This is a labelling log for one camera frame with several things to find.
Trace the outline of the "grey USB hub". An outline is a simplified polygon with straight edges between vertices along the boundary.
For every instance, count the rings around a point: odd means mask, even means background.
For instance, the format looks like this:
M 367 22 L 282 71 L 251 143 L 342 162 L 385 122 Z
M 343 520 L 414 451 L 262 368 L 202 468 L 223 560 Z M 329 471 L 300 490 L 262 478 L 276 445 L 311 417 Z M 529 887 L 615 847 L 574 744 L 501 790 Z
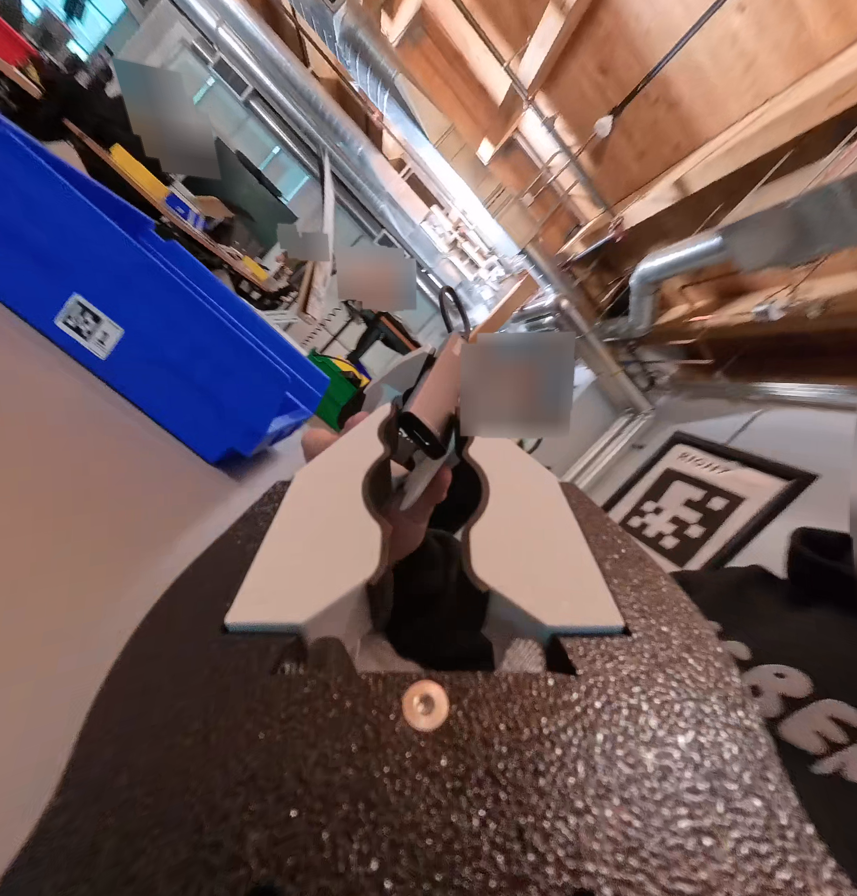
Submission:
M 445 457 L 453 438 L 460 401 L 460 358 L 465 345 L 459 333 L 448 335 L 398 416 L 399 431 L 432 461 Z

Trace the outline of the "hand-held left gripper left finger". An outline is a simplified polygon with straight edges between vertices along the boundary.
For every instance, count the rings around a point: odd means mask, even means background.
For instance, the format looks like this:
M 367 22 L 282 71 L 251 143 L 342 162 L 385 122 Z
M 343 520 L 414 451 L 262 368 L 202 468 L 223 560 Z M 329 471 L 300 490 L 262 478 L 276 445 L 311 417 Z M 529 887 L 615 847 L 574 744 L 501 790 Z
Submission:
M 396 410 L 373 411 L 291 481 L 224 617 L 229 633 L 361 641 L 372 630 L 367 589 L 388 566 Z

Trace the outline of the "wooden background table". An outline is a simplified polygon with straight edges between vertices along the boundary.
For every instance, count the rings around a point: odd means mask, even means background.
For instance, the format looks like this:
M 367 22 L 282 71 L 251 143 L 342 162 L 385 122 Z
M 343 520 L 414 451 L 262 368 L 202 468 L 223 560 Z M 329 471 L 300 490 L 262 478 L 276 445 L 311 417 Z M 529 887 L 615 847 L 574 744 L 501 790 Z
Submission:
M 144 202 L 156 210 L 159 219 L 164 221 L 167 226 L 186 234 L 190 240 L 197 243 L 204 251 L 219 259 L 224 266 L 235 271 L 237 275 L 247 280 L 261 292 L 273 294 L 278 292 L 279 285 L 276 281 L 271 280 L 268 276 L 261 278 L 257 275 L 256 271 L 260 268 L 258 264 L 248 260 L 243 255 L 239 255 L 234 250 L 217 244 L 202 230 L 198 230 L 185 219 L 176 215 L 175 211 L 166 204 L 166 196 L 160 196 L 158 192 L 152 193 L 146 188 L 145 184 L 135 180 L 131 172 L 125 171 L 119 163 L 115 162 L 109 151 L 106 151 L 95 140 L 89 138 L 70 120 L 64 118 L 63 125 L 82 145 L 126 182 Z

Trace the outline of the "black printed sweatshirt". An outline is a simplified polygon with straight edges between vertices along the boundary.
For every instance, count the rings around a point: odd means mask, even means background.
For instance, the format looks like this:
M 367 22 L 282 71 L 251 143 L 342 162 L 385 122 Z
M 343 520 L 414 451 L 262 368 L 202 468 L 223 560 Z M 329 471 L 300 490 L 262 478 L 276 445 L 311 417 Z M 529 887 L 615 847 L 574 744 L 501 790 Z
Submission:
M 857 582 L 848 533 L 792 532 L 784 576 L 680 571 L 713 623 L 804 811 L 857 887 Z

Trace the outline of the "red storage bin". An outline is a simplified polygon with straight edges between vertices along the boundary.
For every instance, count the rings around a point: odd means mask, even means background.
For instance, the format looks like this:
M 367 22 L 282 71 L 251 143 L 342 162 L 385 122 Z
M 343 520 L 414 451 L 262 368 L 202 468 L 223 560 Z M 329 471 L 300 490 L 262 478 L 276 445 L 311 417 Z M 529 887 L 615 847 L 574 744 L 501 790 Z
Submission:
M 20 66 L 38 55 L 31 43 L 0 16 L 0 58 L 10 65 Z

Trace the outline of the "silver air duct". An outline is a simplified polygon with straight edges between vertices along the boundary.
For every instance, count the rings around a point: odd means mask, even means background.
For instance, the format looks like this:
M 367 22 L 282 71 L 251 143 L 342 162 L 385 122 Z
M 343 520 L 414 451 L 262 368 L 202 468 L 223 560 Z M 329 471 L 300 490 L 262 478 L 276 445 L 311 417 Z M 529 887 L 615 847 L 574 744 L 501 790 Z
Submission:
M 326 154 L 344 188 L 418 267 L 439 283 L 455 287 L 477 308 L 477 283 L 456 273 L 452 250 L 441 249 L 424 225 L 427 205 L 263 17 L 246 2 L 179 1 L 176 6 L 313 152 Z M 614 405 L 636 415 L 652 412 L 652 405 L 593 333 L 578 308 L 577 294 L 552 258 L 534 238 L 523 245 L 514 241 L 512 230 L 493 217 L 394 94 L 394 80 L 402 75 L 394 68 L 385 73 L 390 55 L 376 32 L 367 24 L 360 27 L 348 15 L 347 2 L 337 7 L 338 12 L 326 20 L 337 48 L 353 54 L 356 83 L 364 84 L 367 97 L 378 99 L 391 138 L 415 163 L 431 194 L 460 215 L 506 271 L 530 275 L 541 297 L 540 317 L 552 316 L 555 326 L 576 334 L 578 356 L 595 372 Z

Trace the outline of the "person's right forearm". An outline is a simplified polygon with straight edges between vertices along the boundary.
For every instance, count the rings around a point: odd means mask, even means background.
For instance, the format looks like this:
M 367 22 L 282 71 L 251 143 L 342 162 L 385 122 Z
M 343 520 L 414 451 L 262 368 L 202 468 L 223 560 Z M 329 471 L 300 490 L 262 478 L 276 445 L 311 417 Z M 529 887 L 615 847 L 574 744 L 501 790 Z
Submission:
M 390 610 L 381 626 L 395 651 L 436 671 L 493 671 L 483 633 L 488 594 L 467 575 L 457 533 L 478 509 L 480 484 L 463 464 L 452 468 L 445 499 L 418 549 L 390 566 Z

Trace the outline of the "person's right hand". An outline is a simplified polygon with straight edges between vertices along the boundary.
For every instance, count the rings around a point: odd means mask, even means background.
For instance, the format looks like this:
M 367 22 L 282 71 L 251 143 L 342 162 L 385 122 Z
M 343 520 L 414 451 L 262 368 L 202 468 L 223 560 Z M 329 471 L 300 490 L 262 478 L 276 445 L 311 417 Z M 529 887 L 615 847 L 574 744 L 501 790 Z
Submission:
M 360 411 L 350 417 L 339 433 L 321 427 L 309 427 L 301 438 L 301 448 L 306 463 L 322 454 L 343 434 L 367 420 L 369 414 Z M 453 471 L 442 465 L 425 485 L 422 494 L 408 507 L 402 507 L 402 496 L 393 495 L 380 510 L 380 516 L 390 525 L 388 537 L 388 563 L 394 566 L 406 558 L 422 544 L 429 528 L 435 507 L 441 503 L 450 489 Z

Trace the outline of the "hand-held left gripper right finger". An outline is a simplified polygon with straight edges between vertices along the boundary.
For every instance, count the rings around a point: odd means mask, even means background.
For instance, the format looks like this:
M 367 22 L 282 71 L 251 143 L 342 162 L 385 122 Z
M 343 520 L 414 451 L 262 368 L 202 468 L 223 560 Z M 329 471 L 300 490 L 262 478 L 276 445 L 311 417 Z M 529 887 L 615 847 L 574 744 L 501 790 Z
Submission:
M 488 595 L 491 637 L 623 634 L 624 619 L 557 477 L 515 442 L 474 438 L 481 482 L 461 536 L 467 576 Z

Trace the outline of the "corrugated silver duct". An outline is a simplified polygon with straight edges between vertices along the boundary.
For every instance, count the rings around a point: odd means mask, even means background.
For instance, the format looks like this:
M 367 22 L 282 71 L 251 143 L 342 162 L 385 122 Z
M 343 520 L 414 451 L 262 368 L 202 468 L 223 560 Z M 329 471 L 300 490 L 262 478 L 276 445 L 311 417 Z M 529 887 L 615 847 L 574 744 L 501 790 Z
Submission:
M 422 115 L 430 102 L 406 76 L 391 43 L 361 4 L 293 1 L 290 5 L 377 107 L 392 136 L 411 154 L 430 185 L 498 251 L 514 254 L 524 249 L 533 229 L 525 213 L 517 210 L 514 201 L 501 211 L 490 211 L 435 146 Z

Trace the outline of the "green storage bin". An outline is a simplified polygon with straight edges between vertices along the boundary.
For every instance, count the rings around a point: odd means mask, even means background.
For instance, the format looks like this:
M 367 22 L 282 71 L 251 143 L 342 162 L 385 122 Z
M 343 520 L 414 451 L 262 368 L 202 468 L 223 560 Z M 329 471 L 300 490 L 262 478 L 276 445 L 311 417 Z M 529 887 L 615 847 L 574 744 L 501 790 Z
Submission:
M 350 417 L 362 410 L 364 390 L 369 384 L 362 384 L 355 376 L 344 375 L 333 364 L 332 357 L 316 350 L 308 353 L 312 363 L 329 377 L 329 386 L 314 414 L 331 430 L 339 432 Z

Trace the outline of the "black monitor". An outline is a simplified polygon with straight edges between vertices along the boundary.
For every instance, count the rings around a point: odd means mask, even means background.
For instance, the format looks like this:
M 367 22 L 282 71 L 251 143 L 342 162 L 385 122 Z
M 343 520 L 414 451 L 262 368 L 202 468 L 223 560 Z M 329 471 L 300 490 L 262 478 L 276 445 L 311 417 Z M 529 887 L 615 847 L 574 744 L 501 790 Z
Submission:
M 215 196 L 228 199 L 270 231 L 279 224 L 297 223 L 298 216 L 283 201 L 279 189 L 246 156 L 221 138 L 215 139 L 214 146 L 221 172 L 220 191 Z

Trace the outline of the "blue storage bin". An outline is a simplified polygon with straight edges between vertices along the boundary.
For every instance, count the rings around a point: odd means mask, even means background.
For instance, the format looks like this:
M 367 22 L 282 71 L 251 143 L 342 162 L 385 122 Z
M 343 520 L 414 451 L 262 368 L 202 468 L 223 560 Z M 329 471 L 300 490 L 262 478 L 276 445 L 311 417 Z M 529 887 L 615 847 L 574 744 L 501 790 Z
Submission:
M 299 431 L 328 388 L 151 218 L 1 115 L 0 303 L 210 464 Z

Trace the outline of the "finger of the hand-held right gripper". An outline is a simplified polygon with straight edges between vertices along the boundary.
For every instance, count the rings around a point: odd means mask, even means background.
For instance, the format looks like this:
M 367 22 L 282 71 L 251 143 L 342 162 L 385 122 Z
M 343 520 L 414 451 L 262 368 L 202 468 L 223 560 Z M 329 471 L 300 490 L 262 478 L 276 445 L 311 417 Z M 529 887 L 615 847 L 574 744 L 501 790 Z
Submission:
M 405 478 L 399 510 L 412 509 L 423 498 L 432 505 L 441 503 L 449 492 L 452 468 L 448 462 L 421 462 Z
M 434 360 L 433 349 L 417 349 L 398 357 L 389 368 L 373 379 L 364 390 L 364 412 L 371 414 L 413 388 L 425 364 Z

